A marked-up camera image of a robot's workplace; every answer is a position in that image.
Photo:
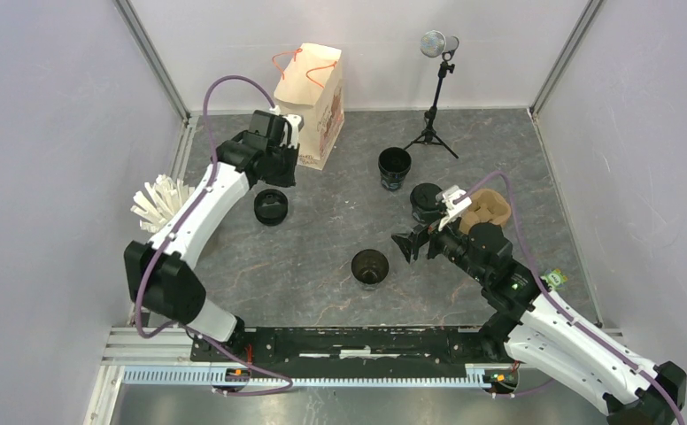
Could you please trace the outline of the black cup lid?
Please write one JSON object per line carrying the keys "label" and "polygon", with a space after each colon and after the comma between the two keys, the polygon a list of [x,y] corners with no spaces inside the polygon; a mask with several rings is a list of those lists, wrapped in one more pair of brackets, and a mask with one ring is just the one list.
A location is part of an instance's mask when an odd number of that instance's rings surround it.
{"label": "black cup lid", "polygon": [[442,189],[434,183],[420,183],[410,193],[410,203],[414,209],[423,212],[433,212],[440,209],[437,196]]}

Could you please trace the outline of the single black coffee cup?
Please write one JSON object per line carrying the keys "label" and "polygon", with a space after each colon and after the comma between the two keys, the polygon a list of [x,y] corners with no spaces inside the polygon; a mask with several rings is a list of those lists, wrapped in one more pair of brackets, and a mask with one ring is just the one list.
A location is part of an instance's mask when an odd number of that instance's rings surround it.
{"label": "single black coffee cup", "polygon": [[437,208],[424,208],[417,204],[412,204],[412,217],[420,224],[433,223],[442,217],[442,212]]}

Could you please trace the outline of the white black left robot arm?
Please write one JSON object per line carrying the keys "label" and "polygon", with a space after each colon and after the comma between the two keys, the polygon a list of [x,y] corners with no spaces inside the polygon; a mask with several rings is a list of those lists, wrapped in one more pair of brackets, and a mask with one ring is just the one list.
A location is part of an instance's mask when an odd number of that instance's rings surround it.
{"label": "white black left robot arm", "polygon": [[214,149],[204,177],[174,217],[148,242],[133,241],[124,251],[135,306],[210,337],[224,360],[244,354],[243,322],[208,299],[193,269],[227,213],[256,183],[295,185],[304,125],[300,115],[255,111],[248,129]]}

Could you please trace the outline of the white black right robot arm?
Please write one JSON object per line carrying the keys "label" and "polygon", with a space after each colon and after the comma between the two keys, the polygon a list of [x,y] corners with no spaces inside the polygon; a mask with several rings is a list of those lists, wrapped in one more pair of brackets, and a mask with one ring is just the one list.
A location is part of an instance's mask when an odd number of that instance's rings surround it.
{"label": "white black right robot arm", "polygon": [[494,314],[479,331],[482,355],[532,366],[585,398],[610,424],[682,424],[687,374],[656,364],[587,321],[537,273],[513,258],[501,227],[480,223],[464,235],[422,225],[392,235],[407,261],[422,246],[477,281]]}

